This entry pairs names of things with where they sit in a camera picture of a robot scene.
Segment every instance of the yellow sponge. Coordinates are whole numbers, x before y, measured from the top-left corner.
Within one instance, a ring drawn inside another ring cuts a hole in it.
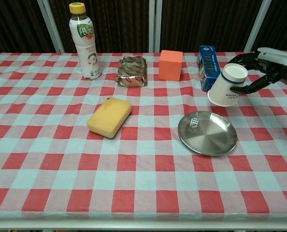
[[[116,98],[107,99],[87,121],[90,131],[112,139],[131,112],[131,104]]]

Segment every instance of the orange foam cube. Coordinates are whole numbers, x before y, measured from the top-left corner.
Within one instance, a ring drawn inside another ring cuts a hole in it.
[[[180,81],[183,52],[162,50],[159,59],[159,79]]]

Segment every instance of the snack package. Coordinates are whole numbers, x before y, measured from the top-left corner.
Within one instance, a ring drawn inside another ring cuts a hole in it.
[[[221,73],[214,46],[200,46],[197,62],[201,90],[207,92]]]
[[[144,87],[148,83],[146,60],[141,57],[123,57],[120,59],[115,81],[124,87]]]

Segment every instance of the white cup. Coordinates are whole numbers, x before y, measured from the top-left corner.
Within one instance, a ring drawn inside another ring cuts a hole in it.
[[[230,90],[232,86],[243,86],[248,71],[240,64],[227,64],[217,77],[212,88],[208,91],[208,98],[218,106],[232,106],[238,101],[238,94]]]

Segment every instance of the gold wrapper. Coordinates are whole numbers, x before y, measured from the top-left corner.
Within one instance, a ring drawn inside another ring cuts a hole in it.
[[[146,60],[141,57],[123,57],[120,59],[115,81],[124,87],[144,87],[148,83]]]

